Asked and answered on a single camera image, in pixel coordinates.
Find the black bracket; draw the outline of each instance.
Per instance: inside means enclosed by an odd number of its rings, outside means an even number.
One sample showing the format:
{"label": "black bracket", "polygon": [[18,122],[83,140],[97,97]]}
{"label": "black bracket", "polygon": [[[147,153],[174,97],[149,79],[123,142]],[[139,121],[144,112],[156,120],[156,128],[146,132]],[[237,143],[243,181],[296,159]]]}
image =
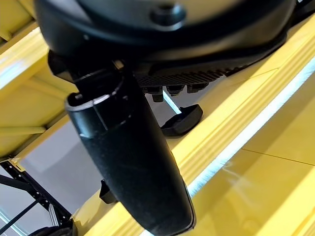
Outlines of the black bracket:
{"label": "black bracket", "polygon": [[3,167],[4,170],[6,170],[6,172],[12,176],[12,178],[9,178],[0,175],[0,184],[5,184],[7,186],[27,191],[35,199],[36,204],[41,204],[46,210],[49,210],[50,204],[53,205],[59,225],[62,225],[69,221],[71,213],[67,211],[26,171],[20,172],[8,161],[0,163],[0,166]]}
{"label": "black bracket", "polygon": [[165,136],[182,136],[191,131],[201,120],[203,111],[196,104],[189,107],[180,107],[182,112],[169,119],[162,127]]}

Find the black metal frame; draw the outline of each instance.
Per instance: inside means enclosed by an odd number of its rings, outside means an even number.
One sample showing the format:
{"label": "black metal frame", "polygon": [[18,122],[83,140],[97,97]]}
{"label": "black metal frame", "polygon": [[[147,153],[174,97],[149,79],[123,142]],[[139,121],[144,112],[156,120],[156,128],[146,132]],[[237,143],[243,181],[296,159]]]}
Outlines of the black metal frame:
{"label": "black metal frame", "polygon": [[0,184],[4,184],[13,188],[27,191],[35,201],[25,208],[21,213],[14,217],[4,227],[0,229],[0,235],[8,228],[10,228],[17,220],[25,215],[30,209],[32,209],[37,203],[41,204],[47,211],[49,205],[52,204],[58,220],[58,224],[62,225],[67,223],[71,217],[69,211],[67,211],[53,196],[51,196],[39,183],[37,183],[26,171],[19,171],[10,162],[2,162],[0,166],[6,170],[6,172],[12,176],[12,178],[0,175]]}

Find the yellow metal beam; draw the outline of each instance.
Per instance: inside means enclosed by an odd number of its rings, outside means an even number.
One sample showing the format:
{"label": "yellow metal beam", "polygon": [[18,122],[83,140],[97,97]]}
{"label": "yellow metal beam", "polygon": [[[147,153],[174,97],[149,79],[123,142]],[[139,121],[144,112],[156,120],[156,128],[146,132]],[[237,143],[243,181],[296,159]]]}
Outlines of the yellow metal beam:
{"label": "yellow metal beam", "polygon": [[31,127],[0,127],[1,136],[18,136],[27,134],[41,134],[46,131],[45,127],[42,126],[31,126]]}
{"label": "yellow metal beam", "polygon": [[12,34],[4,29],[2,26],[0,26],[0,37],[6,41],[9,41],[12,38]]}
{"label": "yellow metal beam", "polygon": [[[187,185],[315,56],[314,25],[315,16],[312,16],[297,25],[295,34],[273,55],[216,84],[199,102],[204,111],[201,123],[183,138],[168,140]],[[94,198],[94,201],[97,205],[101,200]],[[96,214],[90,215],[90,208],[83,205],[73,216],[78,234],[127,236],[143,231],[121,203],[99,215],[96,219]]]}
{"label": "yellow metal beam", "polygon": [[18,0],[18,1],[33,18],[36,18],[33,0]]}
{"label": "yellow metal beam", "polygon": [[18,163],[23,158],[25,158],[31,151],[33,151],[36,147],[38,147],[41,143],[43,143],[47,138],[49,138],[57,130],[59,130],[61,127],[63,127],[69,120],[70,120],[69,116],[64,116],[59,121],[57,121],[52,127],[47,129],[37,139],[35,139],[33,142],[31,142],[22,151],[17,153],[17,155],[12,159],[13,163]]}
{"label": "yellow metal beam", "polygon": [[31,22],[30,24],[23,27],[23,29],[21,29],[19,32],[15,33],[10,41],[4,43],[4,45],[0,47],[0,55],[37,27],[38,25],[36,22]]}
{"label": "yellow metal beam", "polygon": [[32,30],[0,55],[0,99],[47,64],[48,46],[39,28]]}
{"label": "yellow metal beam", "polygon": [[51,86],[50,84],[36,77],[33,77],[32,79],[28,80],[24,85],[28,86],[29,88],[39,90],[53,97],[59,98],[61,100],[64,100],[68,95],[67,92],[64,92],[54,86]]}

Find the gray floor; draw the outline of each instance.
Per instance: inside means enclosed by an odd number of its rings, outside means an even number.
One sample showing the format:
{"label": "gray floor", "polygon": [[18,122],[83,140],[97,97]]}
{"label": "gray floor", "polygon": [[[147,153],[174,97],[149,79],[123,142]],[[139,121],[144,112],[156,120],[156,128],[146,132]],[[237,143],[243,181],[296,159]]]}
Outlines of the gray floor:
{"label": "gray floor", "polygon": [[[183,92],[172,99],[179,107],[189,106],[196,103],[209,89],[210,86],[196,94]],[[165,102],[153,103],[151,96],[147,96],[147,99],[160,125],[175,115]],[[80,143],[71,123],[67,123],[42,143],[21,164],[71,213],[100,188],[102,177]],[[5,175],[5,171],[0,169],[0,174]],[[12,219],[33,201],[28,193],[7,186],[0,185],[0,192],[0,210],[5,215],[2,218]],[[43,207],[36,206],[20,219],[16,226],[29,234],[36,229],[51,226],[51,221],[48,212]],[[5,235],[19,234],[9,229]]]}

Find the black rubber grip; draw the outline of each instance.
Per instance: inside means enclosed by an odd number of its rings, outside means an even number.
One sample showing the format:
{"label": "black rubber grip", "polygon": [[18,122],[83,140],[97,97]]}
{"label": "black rubber grip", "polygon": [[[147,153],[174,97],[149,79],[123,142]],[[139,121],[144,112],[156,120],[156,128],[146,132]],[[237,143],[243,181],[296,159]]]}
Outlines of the black rubber grip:
{"label": "black rubber grip", "polygon": [[187,188],[135,82],[122,80],[114,93],[93,101],[82,103],[77,97],[72,94],[66,108],[117,200],[154,235],[192,228],[195,215]]}

